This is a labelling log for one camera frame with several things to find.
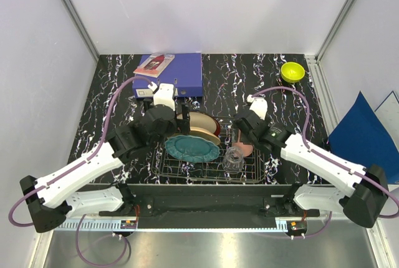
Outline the red and white book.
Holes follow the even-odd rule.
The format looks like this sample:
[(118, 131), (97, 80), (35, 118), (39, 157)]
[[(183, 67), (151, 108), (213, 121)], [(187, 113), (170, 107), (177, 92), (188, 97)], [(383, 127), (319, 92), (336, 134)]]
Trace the red and white book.
[(152, 54), (134, 71), (134, 74), (147, 77), (158, 77), (174, 60), (173, 54)]

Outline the beige painted plate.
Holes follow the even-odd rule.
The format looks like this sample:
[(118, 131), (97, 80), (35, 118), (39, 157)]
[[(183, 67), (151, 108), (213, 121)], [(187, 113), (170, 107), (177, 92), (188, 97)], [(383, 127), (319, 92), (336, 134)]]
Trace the beige painted plate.
[(200, 138), (202, 138), (204, 140), (208, 140), (208, 141), (212, 142), (213, 144), (215, 144), (216, 146), (218, 146), (221, 143), (221, 140), (219, 139), (218, 136), (216, 136), (215, 134), (207, 131), (204, 128), (191, 127), (189, 135), (197, 136), (197, 137), (200, 137)]

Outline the yellow-green bowl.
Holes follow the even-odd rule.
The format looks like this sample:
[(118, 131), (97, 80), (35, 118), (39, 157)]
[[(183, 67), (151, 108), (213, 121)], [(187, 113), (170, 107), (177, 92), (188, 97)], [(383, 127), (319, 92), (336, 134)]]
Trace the yellow-green bowl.
[(305, 77), (305, 69), (297, 62), (286, 62), (281, 66), (281, 77), (293, 84)]

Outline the red and black plate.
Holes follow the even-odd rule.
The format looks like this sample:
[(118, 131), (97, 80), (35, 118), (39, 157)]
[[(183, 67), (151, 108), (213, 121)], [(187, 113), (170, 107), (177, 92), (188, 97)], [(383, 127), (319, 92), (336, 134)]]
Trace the red and black plate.
[(207, 130), (215, 136), (219, 136), (221, 127), (219, 122), (212, 116), (203, 112), (190, 112), (190, 133), (191, 136), (201, 136), (201, 133), (192, 131), (192, 128)]

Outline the blue lever arch binder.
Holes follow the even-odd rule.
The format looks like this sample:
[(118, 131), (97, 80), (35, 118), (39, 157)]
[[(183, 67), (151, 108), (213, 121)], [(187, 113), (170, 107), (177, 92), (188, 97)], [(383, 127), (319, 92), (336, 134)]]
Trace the blue lever arch binder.
[[(149, 56), (143, 55), (139, 65)], [(174, 60), (158, 77), (139, 76), (145, 77), (157, 85), (173, 84), (177, 97), (201, 97), (203, 95), (201, 54), (174, 54), (174, 56)]]

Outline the dark blue binder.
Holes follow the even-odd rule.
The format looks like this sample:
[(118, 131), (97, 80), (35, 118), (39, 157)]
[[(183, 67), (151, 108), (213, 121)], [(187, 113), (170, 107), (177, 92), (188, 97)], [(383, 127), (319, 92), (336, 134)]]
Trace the dark blue binder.
[(331, 152), (368, 168), (378, 165), (390, 184), (398, 183), (398, 149), (362, 92), (329, 135)]

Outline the teal scalloped plate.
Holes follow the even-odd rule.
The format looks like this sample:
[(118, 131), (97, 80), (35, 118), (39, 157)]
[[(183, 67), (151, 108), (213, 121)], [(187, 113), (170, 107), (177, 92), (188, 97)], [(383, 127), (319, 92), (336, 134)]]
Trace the teal scalloped plate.
[(190, 163), (207, 163), (219, 157), (219, 146), (198, 136), (177, 135), (165, 141), (166, 152)]

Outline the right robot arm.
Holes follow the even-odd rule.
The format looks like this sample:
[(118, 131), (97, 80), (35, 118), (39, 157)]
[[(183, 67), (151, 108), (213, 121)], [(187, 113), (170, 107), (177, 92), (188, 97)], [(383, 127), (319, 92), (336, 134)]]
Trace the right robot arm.
[(371, 228), (388, 199), (383, 168), (363, 167), (341, 159), (310, 143), (281, 123), (269, 123), (252, 110), (234, 116), (234, 126), (244, 139), (263, 153), (274, 153), (320, 176), (330, 186), (297, 185), (283, 200), (291, 216), (303, 210), (318, 209), (344, 214), (353, 223)]

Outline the pink plastic cup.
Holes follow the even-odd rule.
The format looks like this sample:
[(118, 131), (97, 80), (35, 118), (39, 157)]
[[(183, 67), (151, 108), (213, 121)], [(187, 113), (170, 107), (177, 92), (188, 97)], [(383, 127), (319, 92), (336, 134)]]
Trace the pink plastic cup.
[(244, 142), (241, 136), (240, 129), (235, 129), (233, 134), (234, 139), (231, 146), (240, 149), (243, 157), (250, 156), (253, 152), (254, 147), (251, 144)]

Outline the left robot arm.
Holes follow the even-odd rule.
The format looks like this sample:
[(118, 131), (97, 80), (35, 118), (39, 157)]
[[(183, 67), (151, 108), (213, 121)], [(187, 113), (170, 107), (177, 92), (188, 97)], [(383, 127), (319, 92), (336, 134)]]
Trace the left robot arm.
[(182, 117), (165, 104), (145, 102), (145, 114), (138, 120), (115, 128), (92, 151), (45, 177), (26, 176), (20, 181), (32, 226), (44, 233), (66, 219), (98, 214), (128, 216), (134, 213), (135, 197), (128, 185), (116, 184), (96, 191), (81, 191), (97, 177), (129, 164), (148, 153), (165, 138), (190, 131), (190, 110), (181, 105)]

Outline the clear glass cup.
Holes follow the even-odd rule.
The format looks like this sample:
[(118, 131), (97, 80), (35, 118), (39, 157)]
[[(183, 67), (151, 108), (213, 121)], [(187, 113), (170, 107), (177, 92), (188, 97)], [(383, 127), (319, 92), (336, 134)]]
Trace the clear glass cup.
[(227, 149), (222, 161), (223, 170), (228, 173), (239, 173), (244, 167), (244, 155), (242, 149), (232, 146)]

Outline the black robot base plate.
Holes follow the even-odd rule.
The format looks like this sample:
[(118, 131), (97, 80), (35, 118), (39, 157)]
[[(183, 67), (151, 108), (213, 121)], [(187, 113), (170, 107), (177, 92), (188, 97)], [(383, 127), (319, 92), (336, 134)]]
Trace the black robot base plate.
[(260, 229), (276, 226), (276, 218), (319, 218), (324, 210), (293, 205), (293, 185), (130, 184), (127, 205), (101, 216), (138, 215), (141, 229)]

